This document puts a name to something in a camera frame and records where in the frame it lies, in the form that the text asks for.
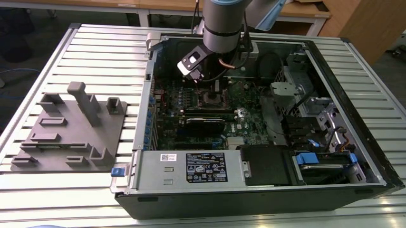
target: gray cylinder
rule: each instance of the gray cylinder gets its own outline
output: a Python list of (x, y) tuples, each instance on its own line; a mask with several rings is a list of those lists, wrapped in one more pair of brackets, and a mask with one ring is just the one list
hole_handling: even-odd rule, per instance
[(203, 43), (216, 53), (227, 53), (238, 44), (243, 13), (251, 0), (242, 0), (232, 5), (219, 5), (211, 0), (204, 1)]

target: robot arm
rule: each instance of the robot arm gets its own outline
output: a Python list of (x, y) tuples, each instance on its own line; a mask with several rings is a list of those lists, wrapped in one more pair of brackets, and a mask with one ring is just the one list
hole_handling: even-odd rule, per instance
[[(203, 74), (203, 62), (211, 58), (212, 63), (218, 63), (227, 69), (235, 68), (231, 63), (239, 51), (242, 23), (261, 30), (270, 30), (281, 13), (286, 0), (206, 0), (203, 8), (203, 45), (198, 46), (180, 60), (178, 68), (183, 75), (195, 81), (208, 81), (212, 77)], [(245, 37), (245, 49), (247, 52), (250, 45), (249, 36)]]

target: copper pipe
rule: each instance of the copper pipe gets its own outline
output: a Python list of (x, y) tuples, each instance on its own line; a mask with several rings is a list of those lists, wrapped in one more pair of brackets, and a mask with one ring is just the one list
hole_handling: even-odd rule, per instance
[(235, 69), (235, 66), (234, 65), (230, 65), (228, 63), (224, 63), (224, 61), (219, 58), (218, 59), (218, 62), (220, 63), (220, 65), (227, 68), (227, 69), (231, 69), (234, 70)]

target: wooden cabinet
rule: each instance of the wooden cabinet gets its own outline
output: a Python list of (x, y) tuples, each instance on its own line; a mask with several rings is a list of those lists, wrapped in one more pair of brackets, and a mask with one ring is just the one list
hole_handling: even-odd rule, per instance
[(345, 37), (374, 64), (406, 29), (406, 0), (323, 0), (331, 11), (319, 36)]

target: motherboard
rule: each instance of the motherboard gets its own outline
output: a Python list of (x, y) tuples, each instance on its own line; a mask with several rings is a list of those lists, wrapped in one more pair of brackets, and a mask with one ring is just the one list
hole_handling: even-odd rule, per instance
[(219, 93), (180, 82), (156, 83), (159, 150), (234, 150), (269, 144), (261, 93), (247, 80), (230, 80)]

